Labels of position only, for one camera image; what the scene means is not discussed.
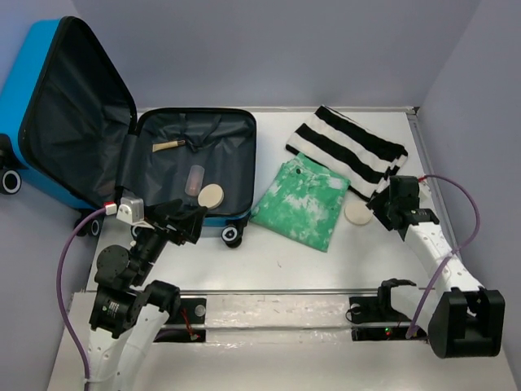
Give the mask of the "round beige disc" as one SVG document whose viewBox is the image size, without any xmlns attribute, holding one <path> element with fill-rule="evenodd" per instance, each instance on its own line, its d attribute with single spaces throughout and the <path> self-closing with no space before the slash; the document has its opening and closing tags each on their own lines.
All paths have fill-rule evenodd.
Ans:
<svg viewBox="0 0 521 391">
<path fill-rule="evenodd" d="M 371 221 L 373 214 L 363 201 L 353 201 L 345 205 L 344 216 L 353 225 L 364 226 Z"/>
<path fill-rule="evenodd" d="M 219 207 L 224 198 L 225 192 L 223 188 L 216 183 L 211 183 L 201 189 L 197 200 L 199 206 L 212 210 Z"/>
</svg>

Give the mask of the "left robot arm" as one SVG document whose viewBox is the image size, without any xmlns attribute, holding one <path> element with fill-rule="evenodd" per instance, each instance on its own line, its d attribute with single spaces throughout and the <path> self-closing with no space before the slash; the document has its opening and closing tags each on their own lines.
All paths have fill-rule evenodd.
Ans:
<svg viewBox="0 0 521 391">
<path fill-rule="evenodd" d="M 167 243 L 197 243 L 207 208 L 181 200 L 144 206 L 140 199 L 110 202 L 101 213 L 139 232 L 129 248 L 106 247 L 96 261 L 98 285 L 90 316 L 88 390 L 130 390 L 148 349 L 160 329 L 182 320 L 190 340 L 199 334 L 190 324 L 179 287 L 159 280 L 144 281 Z"/>
</svg>

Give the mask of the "black white striped towel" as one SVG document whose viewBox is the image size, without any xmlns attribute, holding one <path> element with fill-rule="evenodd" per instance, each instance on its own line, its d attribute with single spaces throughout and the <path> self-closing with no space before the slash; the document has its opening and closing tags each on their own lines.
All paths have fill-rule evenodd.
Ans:
<svg viewBox="0 0 521 391">
<path fill-rule="evenodd" d="M 350 181 L 365 201 L 382 193 L 408 160 L 405 146 L 380 138 L 350 117 L 319 107 L 289 137 L 286 149 Z"/>
</svg>

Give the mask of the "blue kids suitcase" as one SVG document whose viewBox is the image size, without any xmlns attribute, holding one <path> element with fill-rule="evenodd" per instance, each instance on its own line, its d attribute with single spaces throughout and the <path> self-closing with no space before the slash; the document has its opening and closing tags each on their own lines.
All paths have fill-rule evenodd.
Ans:
<svg viewBox="0 0 521 391">
<path fill-rule="evenodd" d="M 29 29 L 1 92 L 1 191 L 30 184 L 83 213 L 123 196 L 144 206 L 181 199 L 192 165 L 222 204 L 204 226 L 239 246 L 252 209 L 256 119 L 237 108 L 157 108 L 134 98 L 89 25 L 74 16 Z M 156 143 L 186 141 L 152 152 Z"/>
</svg>

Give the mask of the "translucent plastic bottle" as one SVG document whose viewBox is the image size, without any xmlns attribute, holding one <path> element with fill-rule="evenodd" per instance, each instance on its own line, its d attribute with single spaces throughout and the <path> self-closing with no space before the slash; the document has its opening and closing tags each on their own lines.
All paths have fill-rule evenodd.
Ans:
<svg viewBox="0 0 521 391">
<path fill-rule="evenodd" d="M 188 196 L 196 197 L 202 188 L 205 169 L 201 165 L 192 165 L 186 180 L 185 193 Z"/>
</svg>

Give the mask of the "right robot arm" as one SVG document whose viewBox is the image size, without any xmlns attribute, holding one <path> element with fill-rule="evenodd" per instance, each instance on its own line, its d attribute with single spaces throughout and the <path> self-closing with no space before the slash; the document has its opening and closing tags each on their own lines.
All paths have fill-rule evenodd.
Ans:
<svg viewBox="0 0 521 391">
<path fill-rule="evenodd" d="M 406 317 L 407 338 L 423 330 L 438 358 L 496 357 L 501 351 L 505 298 L 498 290 L 485 288 L 458 256 L 480 225 L 452 247 L 436 214 L 420 206 L 421 182 L 415 176 L 391 176 L 386 191 L 368 204 L 386 228 L 399 234 L 429 278 L 425 288 L 407 279 L 383 281 L 374 300 L 376 313 L 383 319 Z"/>
</svg>

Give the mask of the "green white tie-dye garment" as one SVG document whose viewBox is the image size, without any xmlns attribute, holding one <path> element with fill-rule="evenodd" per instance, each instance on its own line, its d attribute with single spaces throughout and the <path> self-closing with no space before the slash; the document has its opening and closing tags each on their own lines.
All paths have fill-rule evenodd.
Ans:
<svg viewBox="0 0 521 391">
<path fill-rule="evenodd" d="M 251 221 L 327 252 L 350 181 L 303 154 L 283 163 Z"/>
</svg>

